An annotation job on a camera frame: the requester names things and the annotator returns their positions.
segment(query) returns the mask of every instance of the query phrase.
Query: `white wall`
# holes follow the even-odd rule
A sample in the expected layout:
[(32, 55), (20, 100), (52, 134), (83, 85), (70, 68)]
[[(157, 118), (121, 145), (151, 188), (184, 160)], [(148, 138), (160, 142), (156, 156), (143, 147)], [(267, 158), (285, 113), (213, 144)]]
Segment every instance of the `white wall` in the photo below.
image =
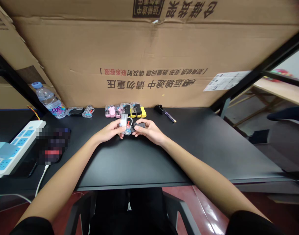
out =
[(299, 51), (282, 62), (275, 69), (285, 69), (299, 79)]

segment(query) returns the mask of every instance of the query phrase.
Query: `black pants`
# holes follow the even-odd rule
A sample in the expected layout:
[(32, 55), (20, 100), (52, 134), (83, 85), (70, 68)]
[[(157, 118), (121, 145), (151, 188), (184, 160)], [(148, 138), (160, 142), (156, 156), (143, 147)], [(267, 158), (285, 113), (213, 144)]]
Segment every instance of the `black pants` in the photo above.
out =
[(177, 234), (167, 217), (162, 188), (98, 191), (90, 234), (135, 233)]

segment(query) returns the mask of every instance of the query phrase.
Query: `blue bottle cap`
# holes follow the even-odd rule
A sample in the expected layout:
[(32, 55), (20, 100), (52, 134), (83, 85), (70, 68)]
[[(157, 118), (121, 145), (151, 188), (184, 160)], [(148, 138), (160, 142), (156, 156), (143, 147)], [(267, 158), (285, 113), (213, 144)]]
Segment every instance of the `blue bottle cap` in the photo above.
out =
[(34, 82), (34, 83), (32, 83), (32, 86), (33, 86), (35, 89), (38, 89), (38, 88), (43, 87), (43, 85), (42, 85), (40, 82)]

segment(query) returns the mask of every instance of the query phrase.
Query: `black desk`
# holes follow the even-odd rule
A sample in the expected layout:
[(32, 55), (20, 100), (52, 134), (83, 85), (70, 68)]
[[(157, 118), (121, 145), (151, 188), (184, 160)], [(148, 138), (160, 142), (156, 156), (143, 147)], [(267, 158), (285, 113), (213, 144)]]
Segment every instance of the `black desk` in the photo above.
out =
[[(168, 137), (197, 158), (222, 173), (233, 183), (281, 181), (282, 170), (244, 137), (208, 108), (168, 108), (177, 120), (146, 108), (147, 118)], [(104, 109), (95, 109), (93, 118), (56, 119), (50, 113), (42, 120), (48, 127), (69, 127), (71, 142), (59, 163), (49, 167), (43, 183), (97, 131), (115, 118), (105, 118)], [(0, 179), (0, 194), (35, 192), (44, 167), (37, 166), (27, 179)], [(145, 137), (115, 136), (98, 146), (86, 166), (76, 190), (192, 185), (190, 179), (160, 147)]]
[(31, 110), (0, 111), (0, 142), (10, 142), (33, 116)]

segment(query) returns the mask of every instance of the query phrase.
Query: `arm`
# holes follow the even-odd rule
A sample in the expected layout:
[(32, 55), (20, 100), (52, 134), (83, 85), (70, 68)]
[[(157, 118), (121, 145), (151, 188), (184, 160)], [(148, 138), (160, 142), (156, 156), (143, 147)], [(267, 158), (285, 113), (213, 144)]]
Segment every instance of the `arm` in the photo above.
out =
[(65, 203), (69, 200), (88, 160), (96, 147), (110, 140), (116, 134), (122, 139), (126, 127), (119, 127), (120, 119), (111, 122), (93, 135), (45, 184), (19, 222), (31, 216), (37, 216), (53, 222)]
[(183, 169), (203, 194), (228, 218), (236, 211), (250, 211), (266, 218), (228, 179), (165, 136), (153, 121), (139, 119), (132, 135), (144, 135), (161, 146)]

